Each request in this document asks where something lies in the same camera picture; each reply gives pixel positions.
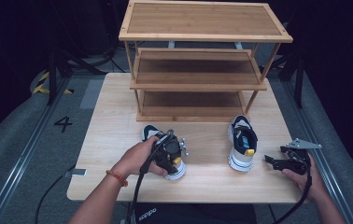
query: black cable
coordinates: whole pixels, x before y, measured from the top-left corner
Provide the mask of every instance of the black cable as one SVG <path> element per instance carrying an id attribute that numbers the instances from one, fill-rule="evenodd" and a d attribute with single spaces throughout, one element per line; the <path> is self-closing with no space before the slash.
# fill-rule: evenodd
<path id="1" fill-rule="evenodd" d="M 146 41 L 140 41 L 140 42 L 137 44 L 137 46 L 139 47 L 139 46 L 143 45 L 145 42 L 146 42 Z M 134 44 L 134 43 L 133 43 L 133 44 L 129 44 L 128 46 L 129 46 L 128 48 L 129 48 L 130 50 L 136 51 L 136 49 L 135 49 L 135 44 Z M 126 49 L 126 47 L 125 47 L 123 44 L 121 44 L 121 43 L 118 43 L 118 47 L 120 47 L 120 48 L 122 48 L 122 49 Z"/>
<path id="2" fill-rule="evenodd" d="M 310 187 L 313 184 L 312 176 L 310 174 L 310 166 L 308 166 L 307 163 L 300 156 L 298 156 L 298 154 L 296 154 L 296 152 L 292 152 L 292 154 L 296 159 L 302 162 L 307 168 L 307 182 L 304 187 L 302 198 L 299 200 L 299 202 L 297 202 L 283 217 L 275 221 L 274 224 L 278 224 L 284 221 L 287 217 L 289 217 L 293 212 L 296 211 L 296 209 L 298 209 L 304 203 L 304 200 L 307 198 L 308 191 L 310 190 Z"/>
<path id="3" fill-rule="evenodd" d="M 71 171 L 72 169 L 75 168 L 76 165 L 71 166 L 67 171 Z M 46 196 L 50 192 L 50 190 L 64 177 L 64 175 L 60 175 L 52 184 L 51 186 L 46 190 L 46 192 L 43 194 L 42 198 L 40 199 L 39 204 L 37 205 L 36 208 L 36 213 L 35 213 L 35 224 L 38 223 L 39 220 L 39 211 L 40 207 L 42 206 L 43 201 L 45 200 Z"/>
<path id="4" fill-rule="evenodd" d="M 147 158 L 147 160 L 144 162 L 144 164 L 139 169 L 139 177 L 138 177 L 138 180 L 137 180 L 136 186 L 135 186 L 133 202 L 130 205 L 130 208 L 127 213 L 127 218 L 126 218 L 127 224 L 131 224 L 131 216 L 133 215 L 133 211 L 135 210 L 136 201 L 138 199 L 138 191 L 139 191 L 139 188 L 141 187 L 141 183 L 142 183 L 142 179 L 144 178 L 144 175 L 148 173 L 149 166 L 150 166 L 151 162 L 154 160 L 154 157 L 156 156 L 157 151 L 159 151 L 162 144 L 166 140 L 168 140 L 172 137 L 173 137 L 173 131 L 170 130 L 167 132 L 167 135 L 165 137 L 163 137 L 161 140 L 159 140 L 160 143 L 154 142 L 153 146 L 152 146 L 152 148 L 154 148 L 154 150 L 152 150 L 151 155 Z"/>
<path id="5" fill-rule="evenodd" d="M 72 36 L 69 34 L 68 29 L 66 29 L 66 25 L 65 25 L 65 23 L 64 23 L 64 20 L 63 20 L 63 18 L 61 17 L 60 13 L 58 12 L 57 7 L 54 6 L 54 3 L 53 3 L 52 1 L 50 1 L 50 3 L 51 3 L 51 6 L 53 7 L 55 13 L 57 14 L 58 20 L 59 20 L 59 21 L 61 22 L 61 24 L 63 25 L 63 28 L 64 28 L 64 30 L 65 30 L 65 32 L 66 32 L 66 35 L 69 37 L 69 40 L 71 41 L 71 43 L 75 46 L 75 48 L 76 48 L 78 51 L 80 51 L 80 53 L 85 54 L 85 55 L 89 55 L 88 53 L 84 52 L 84 51 L 77 45 L 77 43 L 75 42 L 75 40 L 74 40 L 74 39 L 72 38 Z"/>
<path id="6" fill-rule="evenodd" d="M 269 209 L 270 209 L 270 213 L 272 214 L 273 221 L 276 222 L 275 212 L 273 211 L 272 205 L 270 204 L 267 204 L 267 205 L 269 205 Z"/>
<path id="7" fill-rule="evenodd" d="M 95 62 L 95 63 L 88 63 L 88 64 L 91 65 L 91 66 L 96 67 L 96 66 L 102 65 L 102 64 L 104 64 L 104 63 L 107 63 L 107 62 L 109 62 L 110 60 L 112 60 L 112 57 L 108 56 L 108 57 L 104 58 L 104 59 L 101 60 L 101 61 L 98 61 L 98 62 Z M 82 68 L 84 68 L 83 66 L 78 65 L 78 64 L 75 64 L 75 63 L 69 63 L 69 65 L 70 65 L 72 68 L 76 68 L 76 69 L 82 69 Z"/>
<path id="8" fill-rule="evenodd" d="M 126 72 L 125 72 L 123 69 L 121 69 L 112 59 L 110 59 L 110 61 L 111 61 L 113 64 L 115 64 L 115 66 L 118 67 L 119 70 L 121 70 L 121 72 L 126 73 Z"/>

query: human hand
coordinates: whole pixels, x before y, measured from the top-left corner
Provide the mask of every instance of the human hand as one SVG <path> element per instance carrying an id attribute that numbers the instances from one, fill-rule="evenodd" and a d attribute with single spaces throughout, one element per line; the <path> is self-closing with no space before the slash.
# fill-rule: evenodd
<path id="1" fill-rule="evenodd" d="M 308 191 L 307 198 L 315 201 L 327 192 L 322 183 L 322 176 L 318 171 L 316 162 L 310 154 L 308 154 L 308 156 L 310 157 L 311 162 L 310 175 L 312 176 L 312 186 Z M 289 177 L 294 182 L 295 186 L 298 187 L 302 192 L 304 191 L 307 182 L 307 174 L 298 175 L 289 169 L 282 170 L 282 174 Z"/>
<path id="2" fill-rule="evenodd" d="M 150 156 L 152 144 L 157 140 L 159 138 L 153 135 L 147 141 L 128 149 L 113 166 L 112 171 L 118 172 L 125 179 L 129 175 L 139 175 L 139 169 Z M 157 166 L 154 161 L 150 164 L 149 171 L 155 175 L 167 175 L 167 171 Z"/>

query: wrist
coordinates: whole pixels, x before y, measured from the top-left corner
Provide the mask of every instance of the wrist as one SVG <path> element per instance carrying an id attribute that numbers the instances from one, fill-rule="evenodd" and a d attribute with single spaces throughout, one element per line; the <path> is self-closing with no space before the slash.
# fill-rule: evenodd
<path id="1" fill-rule="evenodd" d="M 119 172 L 117 171 L 112 171 L 112 170 L 106 170 L 106 175 L 111 175 L 113 178 L 117 179 L 122 187 L 127 187 L 128 186 L 128 181 L 126 178 L 124 178 Z"/>
<path id="2" fill-rule="evenodd" d="M 110 169 L 112 172 L 117 172 L 119 173 L 119 175 L 124 178 L 127 179 L 130 176 L 130 172 L 128 171 L 128 169 L 126 169 L 124 166 L 120 165 L 119 163 L 116 163 L 112 169 Z"/>
<path id="3" fill-rule="evenodd" d="M 313 200 L 315 203 L 320 202 L 321 200 L 327 199 L 329 195 L 325 191 L 325 189 L 317 189 L 317 188 L 312 188 L 310 189 L 310 198 Z"/>

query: shoe sole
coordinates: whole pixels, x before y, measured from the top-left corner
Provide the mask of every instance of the shoe sole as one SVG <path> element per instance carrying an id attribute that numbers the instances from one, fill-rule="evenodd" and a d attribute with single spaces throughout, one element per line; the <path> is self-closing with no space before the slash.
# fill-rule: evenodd
<path id="1" fill-rule="evenodd" d="M 252 161 L 251 162 L 243 162 L 239 161 L 233 154 L 234 148 L 230 150 L 230 154 L 228 157 L 229 165 L 236 171 L 241 172 L 248 172 L 252 168 Z"/>
<path id="2" fill-rule="evenodd" d="M 180 162 L 177 172 L 175 174 L 166 175 L 165 178 L 168 180 L 176 180 L 182 177 L 186 173 L 186 165 L 183 161 Z"/>

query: printed number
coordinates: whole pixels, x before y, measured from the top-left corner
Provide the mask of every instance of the printed number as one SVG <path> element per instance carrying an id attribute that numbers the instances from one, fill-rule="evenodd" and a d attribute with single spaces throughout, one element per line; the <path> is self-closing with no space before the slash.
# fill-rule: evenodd
<path id="1" fill-rule="evenodd" d="M 63 126 L 62 133 L 64 133 L 65 129 L 66 129 L 66 126 L 72 125 L 72 123 L 68 123 L 68 121 L 69 121 L 69 117 L 65 116 L 62 119 L 60 119 L 57 122 L 55 122 L 54 125 Z"/>

